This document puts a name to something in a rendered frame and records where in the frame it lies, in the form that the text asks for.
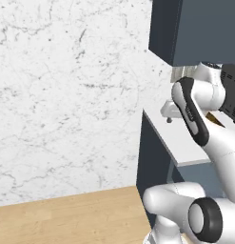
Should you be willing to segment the black microwave oven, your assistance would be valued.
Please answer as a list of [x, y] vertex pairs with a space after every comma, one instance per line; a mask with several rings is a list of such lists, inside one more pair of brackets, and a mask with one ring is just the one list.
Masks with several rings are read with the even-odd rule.
[[235, 64], [222, 65], [221, 81], [225, 88], [225, 101], [220, 111], [235, 124]]

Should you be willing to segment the wooden cutting board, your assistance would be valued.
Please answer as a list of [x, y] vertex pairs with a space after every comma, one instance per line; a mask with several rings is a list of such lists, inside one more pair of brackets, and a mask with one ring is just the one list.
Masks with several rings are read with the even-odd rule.
[[211, 112], [208, 112], [206, 114], [206, 118], [216, 125], [219, 125], [221, 127], [225, 127]]

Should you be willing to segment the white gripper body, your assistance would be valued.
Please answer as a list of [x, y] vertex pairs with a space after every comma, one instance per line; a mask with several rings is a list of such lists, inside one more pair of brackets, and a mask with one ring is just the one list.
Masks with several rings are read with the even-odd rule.
[[161, 108], [162, 117], [166, 118], [181, 118], [182, 115], [172, 100], [167, 100]]

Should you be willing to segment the dark blue wall cupboard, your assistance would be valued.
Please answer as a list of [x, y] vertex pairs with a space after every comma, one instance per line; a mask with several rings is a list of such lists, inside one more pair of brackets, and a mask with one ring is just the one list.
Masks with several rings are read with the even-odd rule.
[[148, 49], [172, 67], [235, 64], [235, 0], [153, 0]]

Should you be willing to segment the dark blue base cabinet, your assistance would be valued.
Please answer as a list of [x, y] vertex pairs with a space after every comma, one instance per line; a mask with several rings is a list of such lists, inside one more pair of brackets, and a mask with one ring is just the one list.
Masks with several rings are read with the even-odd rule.
[[207, 196], [225, 197], [218, 176], [210, 163], [182, 167], [175, 165], [163, 139], [146, 112], [143, 112], [136, 180], [140, 198], [143, 198], [145, 189], [149, 187], [185, 181], [199, 183]]

